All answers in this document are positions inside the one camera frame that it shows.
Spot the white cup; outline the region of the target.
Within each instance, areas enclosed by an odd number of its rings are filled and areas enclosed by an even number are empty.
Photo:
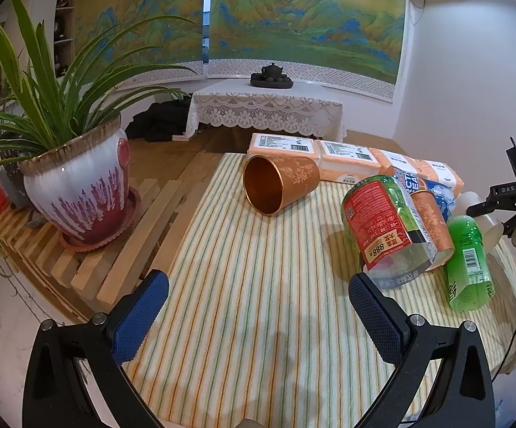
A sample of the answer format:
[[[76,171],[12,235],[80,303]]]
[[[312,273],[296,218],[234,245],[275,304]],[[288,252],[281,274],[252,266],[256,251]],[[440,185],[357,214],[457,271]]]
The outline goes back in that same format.
[[[468,207],[479,204],[480,202],[481,199],[475,192],[462,192],[456,197],[456,206],[452,211],[452,216],[465,215]],[[501,221],[498,221],[493,214],[474,216],[474,220],[482,235],[484,251],[489,253],[498,244],[502,234],[504,234],[504,225]]]

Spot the upright orange patterned cup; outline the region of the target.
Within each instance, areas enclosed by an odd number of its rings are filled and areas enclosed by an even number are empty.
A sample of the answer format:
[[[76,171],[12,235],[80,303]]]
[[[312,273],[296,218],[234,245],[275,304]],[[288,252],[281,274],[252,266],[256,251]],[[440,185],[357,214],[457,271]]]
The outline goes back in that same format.
[[[429,271],[432,271],[447,263],[454,253],[454,244],[434,194],[429,190],[422,189],[413,192],[411,198],[437,248],[437,253],[429,268]]]

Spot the lying orange patterned cup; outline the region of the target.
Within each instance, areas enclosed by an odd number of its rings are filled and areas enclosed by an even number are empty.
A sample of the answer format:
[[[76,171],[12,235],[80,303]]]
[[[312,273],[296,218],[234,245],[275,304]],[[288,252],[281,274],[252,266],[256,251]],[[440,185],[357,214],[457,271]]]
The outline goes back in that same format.
[[[260,214],[274,215],[317,188],[320,172],[307,157],[253,156],[243,168],[243,189]]]

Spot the green plastic bottle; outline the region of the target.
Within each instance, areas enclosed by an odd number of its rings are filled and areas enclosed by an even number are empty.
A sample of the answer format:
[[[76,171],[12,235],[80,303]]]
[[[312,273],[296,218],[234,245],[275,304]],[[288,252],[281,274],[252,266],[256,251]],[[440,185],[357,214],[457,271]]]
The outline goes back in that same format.
[[[445,264],[448,304],[455,312],[478,310],[496,294],[478,224],[468,215],[458,215],[448,221],[448,232],[454,245]]]

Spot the blue white snack bag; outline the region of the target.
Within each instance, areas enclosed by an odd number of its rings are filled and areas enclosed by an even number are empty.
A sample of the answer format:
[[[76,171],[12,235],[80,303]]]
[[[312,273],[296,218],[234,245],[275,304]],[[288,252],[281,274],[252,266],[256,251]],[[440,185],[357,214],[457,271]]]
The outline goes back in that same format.
[[[445,221],[448,221],[456,208],[456,197],[453,191],[444,184],[419,178],[414,174],[396,169],[393,177],[398,181],[402,188],[405,188],[409,194],[413,194],[420,190],[431,191],[434,195],[436,204],[439,206],[441,214]]]

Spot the wooden slat stand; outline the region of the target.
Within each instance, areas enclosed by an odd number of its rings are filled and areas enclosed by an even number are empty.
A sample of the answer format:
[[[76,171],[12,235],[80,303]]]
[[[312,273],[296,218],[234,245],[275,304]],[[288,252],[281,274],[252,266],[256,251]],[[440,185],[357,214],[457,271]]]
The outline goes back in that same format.
[[[106,244],[75,248],[51,223],[31,229],[26,210],[0,214],[0,253],[75,323],[107,312],[152,269],[172,264],[222,155],[172,155],[157,171],[145,160],[130,168],[128,226]]]

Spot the red green snack canister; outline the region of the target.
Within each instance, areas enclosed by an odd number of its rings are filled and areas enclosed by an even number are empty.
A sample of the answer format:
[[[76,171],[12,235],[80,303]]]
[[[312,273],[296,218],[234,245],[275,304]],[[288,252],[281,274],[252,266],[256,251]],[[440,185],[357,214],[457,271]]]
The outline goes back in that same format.
[[[354,184],[342,199],[342,220],[369,277],[381,289],[413,281],[437,255],[408,191],[391,176]]]

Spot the orange tissue pack row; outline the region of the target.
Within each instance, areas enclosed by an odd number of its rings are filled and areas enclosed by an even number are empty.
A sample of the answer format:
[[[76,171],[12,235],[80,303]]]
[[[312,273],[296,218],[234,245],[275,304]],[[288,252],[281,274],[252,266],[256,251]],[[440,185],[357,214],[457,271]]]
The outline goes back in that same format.
[[[318,166],[321,179],[328,182],[354,184],[366,177],[403,171],[444,184],[454,195],[459,195],[464,188],[462,179],[441,161],[410,158],[393,151],[341,142],[255,132],[247,155],[307,157]]]

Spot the striped yellow tablecloth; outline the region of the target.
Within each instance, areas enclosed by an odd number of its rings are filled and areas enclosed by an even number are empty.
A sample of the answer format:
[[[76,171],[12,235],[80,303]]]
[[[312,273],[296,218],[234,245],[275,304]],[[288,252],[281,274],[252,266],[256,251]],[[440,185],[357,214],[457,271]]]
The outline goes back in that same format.
[[[320,183],[265,216],[246,200],[245,161],[217,165],[129,379],[182,426],[351,427],[393,368],[348,297],[360,258],[341,220],[347,187]]]

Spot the landscape painting blind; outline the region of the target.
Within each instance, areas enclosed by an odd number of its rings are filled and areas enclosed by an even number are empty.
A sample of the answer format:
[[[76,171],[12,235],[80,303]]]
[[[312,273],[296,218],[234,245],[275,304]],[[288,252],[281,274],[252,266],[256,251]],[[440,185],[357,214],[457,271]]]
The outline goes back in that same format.
[[[75,0],[75,44],[125,35],[99,63],[176,64],[177,78],[246,77],[277,64],[292,79],[389,101],[406,0]]]

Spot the black tea set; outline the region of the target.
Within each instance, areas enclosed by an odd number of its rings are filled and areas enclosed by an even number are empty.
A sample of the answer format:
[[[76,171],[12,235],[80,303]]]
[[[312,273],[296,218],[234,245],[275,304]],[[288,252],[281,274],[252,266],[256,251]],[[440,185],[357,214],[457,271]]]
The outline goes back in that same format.
[[[294,82],[286,75],[282,67],[270,63],[268,66],[263,66],[261,72],[253,72],[250,75],[250,85],[258,88],[285,90],[291,89]]]

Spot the green spider plant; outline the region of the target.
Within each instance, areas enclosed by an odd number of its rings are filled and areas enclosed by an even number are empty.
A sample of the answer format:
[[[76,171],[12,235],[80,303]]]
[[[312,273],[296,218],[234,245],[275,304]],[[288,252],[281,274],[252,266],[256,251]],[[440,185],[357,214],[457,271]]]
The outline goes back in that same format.
[[[60,150],[87,132],[113,121],[126,108],[150,95],[174,94],[162,84],[141,86],[112,100],[111,94],[124,82],[146,72],[165,71],[162,63],[129,64],[129,52],[115,58],[96,76],[89,73],[108,49],[145,24],[163,19],[150,16],[125,29],[111,26],[80,49],[62,77],[57,77],[45,39],[45,26],[34,24],[22,0],[11,0],[17,25],[28,56],[20,68],[14,48],[0,25],[0,68],[11,97],[22,112],[0,110],[0,167],[25,165],[50,151]]]

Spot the black bag on floor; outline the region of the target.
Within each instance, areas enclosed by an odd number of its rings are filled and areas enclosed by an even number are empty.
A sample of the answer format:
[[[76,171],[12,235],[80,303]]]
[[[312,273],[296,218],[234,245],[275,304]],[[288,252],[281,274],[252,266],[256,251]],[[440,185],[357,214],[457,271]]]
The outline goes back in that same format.
[[[186,131],[191,98],[154,102],[147,110],[133,116],[125,129],[129,139],[144,139],[147,142],[168,142],[174,135]]]

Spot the lace tablecloth side table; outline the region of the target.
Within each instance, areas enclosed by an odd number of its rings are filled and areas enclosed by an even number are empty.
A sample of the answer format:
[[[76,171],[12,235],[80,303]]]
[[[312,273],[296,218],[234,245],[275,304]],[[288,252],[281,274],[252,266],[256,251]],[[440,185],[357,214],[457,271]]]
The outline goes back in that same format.
[[[298,133],[337,142],[346,136],[343,103],[334,92],[300,82],[283,90],[227,79],[197,90],[191,96],[182,138],[192,138],[201,124]]]

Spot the wooden wall shelf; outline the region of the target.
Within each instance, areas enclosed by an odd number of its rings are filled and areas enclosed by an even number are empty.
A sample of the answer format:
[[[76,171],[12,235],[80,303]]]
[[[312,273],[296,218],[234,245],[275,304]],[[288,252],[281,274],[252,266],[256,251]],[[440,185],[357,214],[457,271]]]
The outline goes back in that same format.
[[[53,51],[56,77],[62,77],[74,57],[76,0],[57,0],[54,16]]]

